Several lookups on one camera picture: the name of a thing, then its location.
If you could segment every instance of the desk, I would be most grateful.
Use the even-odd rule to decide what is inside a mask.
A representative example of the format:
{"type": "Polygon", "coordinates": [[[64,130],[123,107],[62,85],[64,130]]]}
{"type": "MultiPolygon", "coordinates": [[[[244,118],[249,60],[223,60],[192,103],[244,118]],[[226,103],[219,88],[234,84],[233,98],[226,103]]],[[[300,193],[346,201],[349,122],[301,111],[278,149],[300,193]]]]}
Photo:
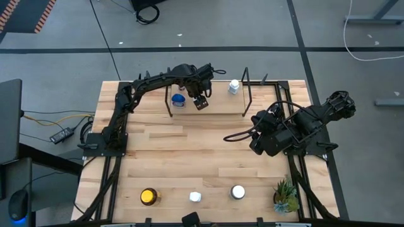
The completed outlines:
{"type": "MultiPolygon", "coordinates": [[[[288,85],[295,103],[311,104],[305,81],[292,80],[288,85]]],[[[117,87],[117,81],[103,82],[93,132],[101,132],[109,123],[117,87]]],[[[153,223],[180,223],[193,211],[198,212],[201,221],[256,222],[257,217],[263,217],[265,222],[298,221],[296,212],[281,216],[273,209],[273,187],[289,174],[287,157],[281,153],[275,157],[258,156],[249,149],[250,140],[223,141],[224,136],[250,128],[251,116],[276,101],[273,86],[251,86],[251,91],[252,104],[245,117],[170,117],[164,102],[165,89],[147,93],[128,117],[128,151],[121,163],[113,223],[144,223],[145,218],[152,218],[153,223]],[[235,184],[246,188],[246,196],[240,201],[229,198],[235,184]],[[162,193],[159,205],[142,205],[140,193],[147,187],[162,193]],[[202,193],[201,202],[189,201],[192,191],[202,193]]],[[[244,94],[248,103],[247,86],[244,94]]],[[[328,211],[338,216],[326,162],[314,156],[305,159],[312,190],[328,211]]],[[[98,193],[103,165],[104,158],[99,157],[83,170],[76,197],[78,207],[87,208],[98,193]]],[[[309,217],[306,197],[302,197],[305,217],[309,217]]],[[[108,201],[107,194],[102,218],[107,216],[108,201]]],[[[73,211],[72,219],[80,216],[79,211],[73,211]]]]}

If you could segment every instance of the yellow lid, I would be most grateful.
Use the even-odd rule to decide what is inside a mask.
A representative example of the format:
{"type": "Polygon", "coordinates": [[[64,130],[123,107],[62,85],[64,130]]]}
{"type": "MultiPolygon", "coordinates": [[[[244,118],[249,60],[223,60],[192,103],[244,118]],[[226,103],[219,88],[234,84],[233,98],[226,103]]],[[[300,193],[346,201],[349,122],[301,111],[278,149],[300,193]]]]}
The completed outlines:
{"type": "Polygon", "coordinates": [[[154,199],[153,192],[150,190],[144,190],[141,193],[140,199],[143,202],[151,202],[154,199]]]}

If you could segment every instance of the gray floor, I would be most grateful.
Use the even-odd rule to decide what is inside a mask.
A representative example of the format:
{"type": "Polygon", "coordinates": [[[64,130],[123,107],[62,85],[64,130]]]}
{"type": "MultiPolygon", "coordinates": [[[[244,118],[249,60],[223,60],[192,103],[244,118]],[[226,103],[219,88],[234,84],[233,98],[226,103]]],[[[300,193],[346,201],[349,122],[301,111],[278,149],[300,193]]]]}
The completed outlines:
{"type": "MultiPolygon", "coordinates": [[[[126,0],[116,1],[129,7],[126,0]]],[[[353,1],[354,14],[371,13],[382,2],[353,1]]],[[[94,5],[111,47],[297,46],[283,0],[168,0],[159,4],[160,19],[148,26],[137,24],[131,13],[109,0],[94,1],[94,5]]],[[[343,17],[349,0],[294,0],[294,5],[306,47],[343,47],[343,17]]],[[[391,11],[403,12],[404,1],[391,11]]],[[[404,25],[349,25],[347,41],[356,47],[404,46],[404,25]]],[[[41,33],[9,33],[0,44],[0,49],[105,47],[87,0],[58,0],[41,33]]],[[[362,58],[400,54],[404,53],[355,53],[362,58]]],[[[115,53],[114,57],[122,79],[127,80],[146,70],[156,74],[183,62],[197,66],[211,62],[228,71],[217,79],[239,78],[246,66],[253,79],[266,73],[268,79],[306,79],[298,52],[115,53]]],[[[347,90],[357,104],[354,118],[328,127],[331,140],[340,145],[335,158],[350,219],[404,223],[404,111],[373,105],[375,98],[395,98],[395,92],[404,95],[404,59],[359,62],[346,52],[315,52],[308,57],[321,101],[335,90],[347,90]]],[[[24,110],[57,111],[95,110],[101,82],[117,76],[109,54],[0,54],[0,81],[13,78],[23,80],[24,110]]],[[[64,115],[33,116],[57,120],[64,115]]],[[[74,126],[77,121],[67,120],[63,126],[74,126]]],[[[58,128],[22,120],[21,131],[47,138],[58,128]]],[[[66,154],[75,148],[77,136],[57,146],[26,137],[21,140],[53,154],[81,156],[80,151],[66,154]]],[[[37,182],[62,185],[53,191],[63,195],[55,199],[60,203],[57,209],[38,213],[40,225],[69,221],[75,180],[60,175],[37,182]]]]}

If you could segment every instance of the white cable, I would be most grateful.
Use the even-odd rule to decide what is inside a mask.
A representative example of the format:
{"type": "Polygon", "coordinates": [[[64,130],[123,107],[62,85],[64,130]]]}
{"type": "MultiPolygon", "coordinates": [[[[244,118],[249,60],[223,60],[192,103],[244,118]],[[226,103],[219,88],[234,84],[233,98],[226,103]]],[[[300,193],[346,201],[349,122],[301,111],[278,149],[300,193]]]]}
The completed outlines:
{"type": "Polygon", "coordinates": [[[351,16],[352,1],[353,1],[353,0],[351,0],[350,6],[349,6],[348,16],[347,16],[347,19],[345,20],[345,24],[344,24],[344,26],[343,26],[343,43],[345,44],[345,48],[346,48],[346,50],[348,51],[348,53],[349,53],[354,59],[357,59],[358,61],[378,61],[378,60],[388,60],[388,59],[399,59],[399,58],[404,57],[404,55],[401,55],[401,56],[396,56],[396,57],[380,57],[380,58],[377,58],[377,59],[360,59],[360,58],[358,58],[358,57],[355,57],[355,56],[351,53],[351,51],[349,51],[348,46],[347,46],[347,41],[346,41],[346,39],[345,39],[345,31],[347,30],[347,23],[348,23],[349,17],[351,16]]]}

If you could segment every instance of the blue cup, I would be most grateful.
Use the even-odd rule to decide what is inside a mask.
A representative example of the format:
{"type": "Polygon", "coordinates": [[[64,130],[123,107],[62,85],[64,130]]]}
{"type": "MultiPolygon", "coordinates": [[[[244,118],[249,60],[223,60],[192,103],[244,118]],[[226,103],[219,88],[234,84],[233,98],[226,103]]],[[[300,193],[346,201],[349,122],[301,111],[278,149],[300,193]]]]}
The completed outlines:
{"type": "Polygon", "coordinates": [[[175,94],[171,97],[172,105],[177,108],[185,107],[185,97],[182,94],[175,94]]]}

